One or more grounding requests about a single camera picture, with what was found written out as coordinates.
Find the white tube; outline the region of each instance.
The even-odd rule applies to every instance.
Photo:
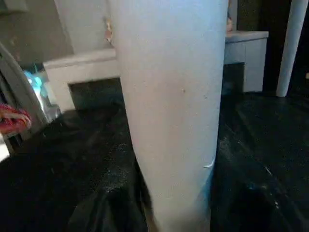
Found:
[[[207,231],[227,0],[112,0],[121,85],[160,231]]]
[[[291,3],[289,22],[286,29],[284,50],[277,86],[278,97],[285,97],[288,92],[307,6],[308,0],[292,0]]]

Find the red patterned cloth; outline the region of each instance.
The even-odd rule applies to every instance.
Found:
[[[26,111],[0,104],[0,132],[3,137],[12,137],[30,127],[31,117]]]

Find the white wall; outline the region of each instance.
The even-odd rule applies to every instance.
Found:
[[[229,13],[233,20],[233,30],[237,30],[238,0],[230,0]]]
[[[55,0],[60,20],[74,53],[103,49],[107,3],[105,0]]]
[[[0,16],[0,41],[23,64],[73,53],[54,0],[26,0],[28,12]]]

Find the white cylinder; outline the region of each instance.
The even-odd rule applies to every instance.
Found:
[[[303,28],[308,0],[292,0],[277,86],[277,96],[285,97],[291,80],[298,42]]]
[[[112,0],[135,154],[164,232],[207,231],[227,0]]]

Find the white pipe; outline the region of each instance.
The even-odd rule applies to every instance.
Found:
[[[110,3],[130,133],[160,231],[207,231],[227,0]]]
[[[284,50],[277,86],[278,97],[285,97],[288,92],[307,6],[308,0],[292,0],[291,3],[289,22],[286,29]]]

